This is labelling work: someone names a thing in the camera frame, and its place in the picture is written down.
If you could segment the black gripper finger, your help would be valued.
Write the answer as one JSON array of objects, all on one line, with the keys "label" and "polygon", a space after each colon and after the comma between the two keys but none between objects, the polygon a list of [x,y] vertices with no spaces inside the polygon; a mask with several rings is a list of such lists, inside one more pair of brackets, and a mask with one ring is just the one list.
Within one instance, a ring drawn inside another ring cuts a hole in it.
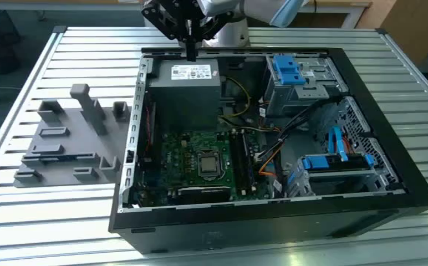
[{"label": "black gripper finger", "polygon": [[198,56],[198,47],[204,40],[210,40],[218,32],[218,17],[192,16],[190,20],[190,61],[194,62]]},{"label": "black gripper finger", "polygon": [[187,29],[180,25],[183,17],[172,17],[168,11],[174,11],[172,2],[143,2],[140,13],[151,25],[170,39],[176,40],[184,48],[186,59],[191,61],[191,43],[187,36]]}]

